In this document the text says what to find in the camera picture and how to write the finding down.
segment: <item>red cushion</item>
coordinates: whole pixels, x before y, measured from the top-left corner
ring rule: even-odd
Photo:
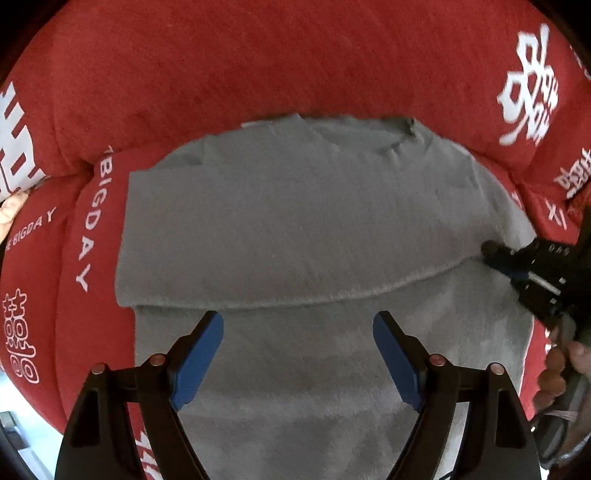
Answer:
[[[54,360],[61,251],[87,181],[84,174],[50,179],[31,194],[13,224],[0,276],[2,364],[29,403],[59,430],[66,424]]]
[[[472,155],[478,160],[483,167],[486,167],[488,171],[490,171],[496,179],[500,182],[501,185],[505,188],[507,193],[511,196],[515,204],[522,210],[524,210],[523,200],[521,199],[521,195],[515,183],[511,179],[511,175],[509,171],[501,166],[499,163],[494,161],[493,159],[479,154],[477,152],[471,152]]]
[[[79,159],[66,161],[58,145],[51,72],[55,24],[41,29],[0,89],[0,200],[45,175],[88,170]]]
[[[527,78],[532,84],[521,93],[533,91],[533,80],[541,78],[513,72],[524,72],[546,34],[546,59],[536,71],[545,66],[548,76],[535,98],[522,97],[532,115],[538,109],[527,117],[519,105],[511,108],[509,91],[517,101],[519,90],[507,81]],[[526,0],[303,0],[280,7],[265,0],[240,6],[95,0],[92,7],[70,0],[9,79],[27,115],[35,163],[45,173],[75,171],[81,158],[100,162],[109,145],[124,152],[113,160],[110,183],[100,185],[108,178],[98,167],[66,245],[56,324],[66,411],[93,363],[107,360],[117,368],[133,361],[133,315],[116,305],[113,293],[129,170],[205,133],[268,116],[406,115],[494,159],[491,169],[512,190],[512,178],[498,167],[513,174],[527,168],[545,135],[540,125],[548,114],[550,120],[560,115],[583,79],[568,42]],[[507,140],[523,120],[515,142]],[[141,147],[154,139],[163,146]],[[567,219],[564,232],[553,226],[566,205],[551,215],[554,203],[546,212],[544,195],[528,188],[520,185],[515,200],[534,215],[541,233],[572,238]],[[548,195],[556,201],[556,191]]]
[[[582,83],[573,100],[555,116],[534,160],[523,173],[528,183],[549,187],[549,194],[570,200],[591,177],[591,84]]]
[[[568,42],[526,0],[280,7],[96,0],[92,8],[70,0],[56,25],[51,74],[59,88],[51,96],[69,162],[94,162],[107,145],[119,151],[157,138],[177,146],[296,111],[416,116],[444,137],[525,167],[545,133],[539,124],[568,102],[581,78]],[[530,65],[528,41],[539,44],[538,59],[547,44],[536,71],[553,75],[543,76],[547,89],[538,84],[530,109],[540,109],[536,119],[514,144],[501,145],[525,118],[521,105],[512,111],[505,99],[504,110],[498,97],[511,72]],[[554,77],[558,98],[550,93]],[[533,91],[532,84],[523,93]]]
[[[134,366],[134,313],[119,307],[115,298],[128,177],[167,153],[152,145],[107,155],[76,203],[64,246],[56,320],[57,381],[66,415],[92,365]]]
[[[521,183],[517,185],[525,211],[538,235],[557,242],[575,244],[579,228],[568,215],[568,205],[552,197],[551,186]]]

